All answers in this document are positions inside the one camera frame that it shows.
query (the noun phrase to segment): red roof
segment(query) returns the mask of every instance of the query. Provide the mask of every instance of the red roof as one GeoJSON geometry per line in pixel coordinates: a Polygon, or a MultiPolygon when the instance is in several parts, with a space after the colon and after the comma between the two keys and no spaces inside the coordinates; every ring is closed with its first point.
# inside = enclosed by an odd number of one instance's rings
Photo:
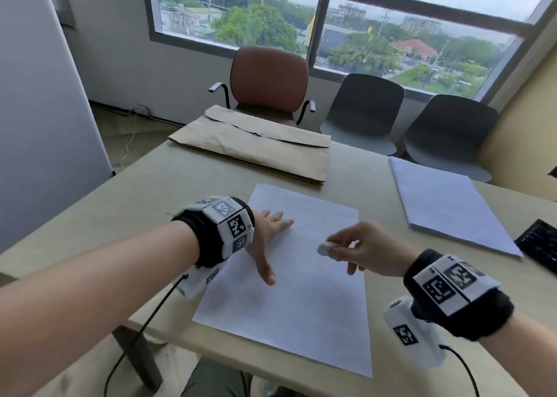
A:
{"type": "Polygon", "coordinates": [[[419,39],[408,39],[406,41],[393,42],[391,45],[400,50],[410,48],[422,57],[435,57],[437,55],[437,51],[429,45],[424,44],[419,39]]]}

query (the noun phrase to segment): pants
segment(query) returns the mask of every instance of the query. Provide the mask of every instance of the pants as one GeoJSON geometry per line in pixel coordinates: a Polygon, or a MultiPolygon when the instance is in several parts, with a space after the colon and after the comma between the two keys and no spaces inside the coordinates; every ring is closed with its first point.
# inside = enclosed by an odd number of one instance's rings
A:
{"type": "MultiPolygon", "coordinates": [[[[201,358],[191,373],[182,397],[249,397],[253,375],[201,358]]],[[[305,397],[288,388],[279,387],[277,397],[305,397]]]]}

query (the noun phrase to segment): window frame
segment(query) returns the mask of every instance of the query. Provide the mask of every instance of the window frame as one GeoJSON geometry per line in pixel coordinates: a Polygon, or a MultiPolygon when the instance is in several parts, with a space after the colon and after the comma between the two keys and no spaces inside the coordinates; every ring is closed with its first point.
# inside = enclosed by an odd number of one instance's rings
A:
{"type": "MultiPolygon", "coordinates": [[[[501,110],[512,94],[518,91],[535,66],[557,43],[557,0],[541,0],[527,21],[514,21],[499,16],[461,10],[419,0],[347,0],[408,13],[419,17],[434,18],[470,27],[516,35],[495,68],[477,92],[475,99],[501,110]]],[[[315,66],[317,49],[323,33],[330,0],[318,0],[306,59],[311,77],[341,83],[346,75],[315,66]]],[[[234,58],[238,47],[219,44],[201,38],[163,32],[159,0],[145,0],[149,37],[153,42],[191,49],[225,58],[234,58]]],[[[405,98],[428,102],[434,93],[404,87],[405,98]]]]}

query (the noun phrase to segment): table leg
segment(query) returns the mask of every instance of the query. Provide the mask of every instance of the table leg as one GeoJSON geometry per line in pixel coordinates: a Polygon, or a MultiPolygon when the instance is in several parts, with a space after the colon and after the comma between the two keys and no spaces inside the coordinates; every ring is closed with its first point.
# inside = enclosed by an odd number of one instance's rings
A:
{"type": "MultiPolygon", "coordinates": [[[[136,334],[137,331],[122,325],[112,331],[112,335],[123,350],[129,347],[136,334]]],[[[143,381],[143,384],[153,393],[156,393],[163,384],[163,377],[143,334],[141,334],[134,346],[128,351],[127,357],[138,373],[139,378],[143,381]]]]}

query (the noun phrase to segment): chair backrest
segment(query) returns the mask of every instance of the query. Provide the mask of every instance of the chair backrest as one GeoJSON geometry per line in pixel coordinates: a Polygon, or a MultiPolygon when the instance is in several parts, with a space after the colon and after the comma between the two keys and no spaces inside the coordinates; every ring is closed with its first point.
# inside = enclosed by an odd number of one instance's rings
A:
{"type": "Polygon", "coordinates": [[[479,147],[497,121],[496,109],[473,99],[454,95],[435,95],[408,128],[440,133],[479,147]]]}
{"type": "Polygon", "coordinates": [[[230,89],[241,104],[295,112],[308,87],[304,57],[278,48],[246,46],[234,56],[230,89]]]}
{"type": "Polygon", "coordinates": [[[335,111],[345,110],[368,114],[370,117],[394,122],[404,99],[404,88],[387,79],[372,75],[346,75],[331,105],[335,111]]]}

